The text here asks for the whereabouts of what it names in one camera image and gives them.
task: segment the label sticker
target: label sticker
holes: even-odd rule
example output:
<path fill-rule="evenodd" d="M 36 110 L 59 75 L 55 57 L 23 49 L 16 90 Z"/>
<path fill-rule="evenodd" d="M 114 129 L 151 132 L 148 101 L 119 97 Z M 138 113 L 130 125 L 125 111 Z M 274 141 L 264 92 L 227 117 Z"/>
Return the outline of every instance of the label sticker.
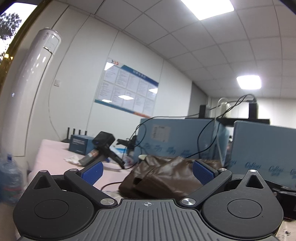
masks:
<path fill-rule="evenodd" d="M 170 136 L 169 126 L 153 125 L 152 132 L 151 132 L 151 139 L 160 141 L 160 142 L 168 142 L 169 136 Z"/>

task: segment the wall switch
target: wall switch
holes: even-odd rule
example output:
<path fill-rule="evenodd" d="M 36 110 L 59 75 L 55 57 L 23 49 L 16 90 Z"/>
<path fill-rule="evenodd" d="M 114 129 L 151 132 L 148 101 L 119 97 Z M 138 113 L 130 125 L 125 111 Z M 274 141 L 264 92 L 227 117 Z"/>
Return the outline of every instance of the wall switch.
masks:
<path fill-rule="evenodd" d="M 54 81 L 54 86 L 60 87 L 61 81 L 60 80 L 55 80 Z"/>

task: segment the brown leather bag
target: brown leather bag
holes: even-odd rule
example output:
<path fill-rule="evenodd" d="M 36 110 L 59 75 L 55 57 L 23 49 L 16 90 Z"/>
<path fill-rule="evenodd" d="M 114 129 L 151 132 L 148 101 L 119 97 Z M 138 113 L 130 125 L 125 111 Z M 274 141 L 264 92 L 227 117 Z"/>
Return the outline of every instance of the brown leather bag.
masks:
<path fill-rule="evenodd" d="M 193 175 L 193 159 L 148 155 L 119 186 L 121 195 L 132 199 L 167 199 L 177 201 L 202 186 Z M 210 167 L 221 168 L 218 160 L 201 160 Z"/>

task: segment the box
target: box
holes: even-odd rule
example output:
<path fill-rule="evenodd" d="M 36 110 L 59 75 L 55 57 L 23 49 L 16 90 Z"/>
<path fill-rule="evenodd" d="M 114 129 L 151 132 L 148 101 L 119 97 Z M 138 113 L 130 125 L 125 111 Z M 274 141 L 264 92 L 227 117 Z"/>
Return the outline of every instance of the box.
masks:
<path fill-rule="evenodd" d="M 141 147 L 136 147 L 134 159 L 140 154 L 156 156 L 187 157 L 197 150 L 197 137 L 201 130 L 211 119 L 151 119 L 139 128 L 136 144 L 141 142 Z M 199 140 L 200 150 L 206 149 L 213 141 L 217 133 L 218 123 L 212 121 L 202 132 Z M 223 159 L 225 159 L 226 148 L 229 139 L 229 131 L 220 124 L 219 143 Z M 207 151 L 201 153 L 203 159 L 220 159 L 217 149 L 217 141 Z"/>
<path fill-rule="evenodd" d="M 256 169 L 269 181 L 295 189 L 296 129 L 236 121 L 230 162 L 233 174 Z"/>
<path fill-rule="evenodd" d="M 92 140 L 94 138 L 90 136 L 84 135 L 71 135 L 69 151 L 87 155 L 90 151 L 95 149 L 94 145 L 92 144 Z"/>

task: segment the wall notice board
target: wall notice board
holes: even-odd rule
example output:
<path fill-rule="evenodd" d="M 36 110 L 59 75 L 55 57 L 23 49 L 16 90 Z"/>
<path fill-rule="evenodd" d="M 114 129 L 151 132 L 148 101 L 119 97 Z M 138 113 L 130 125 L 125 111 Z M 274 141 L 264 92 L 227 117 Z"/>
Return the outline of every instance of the wall notice board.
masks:
<path fill-rule="evenodd" d="M 153 115 L 158 83 L 108 58 L 95 102 L 143 117 Z"/>

